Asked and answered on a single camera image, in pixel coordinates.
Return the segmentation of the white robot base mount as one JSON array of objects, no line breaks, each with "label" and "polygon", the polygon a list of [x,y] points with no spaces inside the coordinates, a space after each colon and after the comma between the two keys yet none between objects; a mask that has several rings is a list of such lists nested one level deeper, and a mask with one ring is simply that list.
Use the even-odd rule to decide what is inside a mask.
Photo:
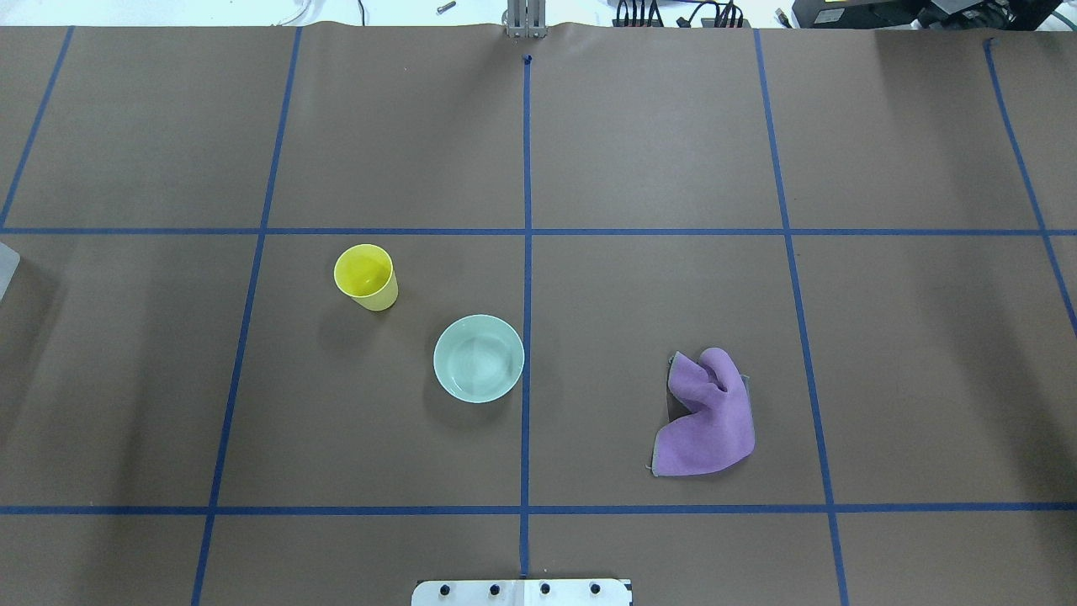
[{"label": "white robot base mount", "polygon": [[634,591],[616,578],[430,580],[411,605],[634,605]]}]

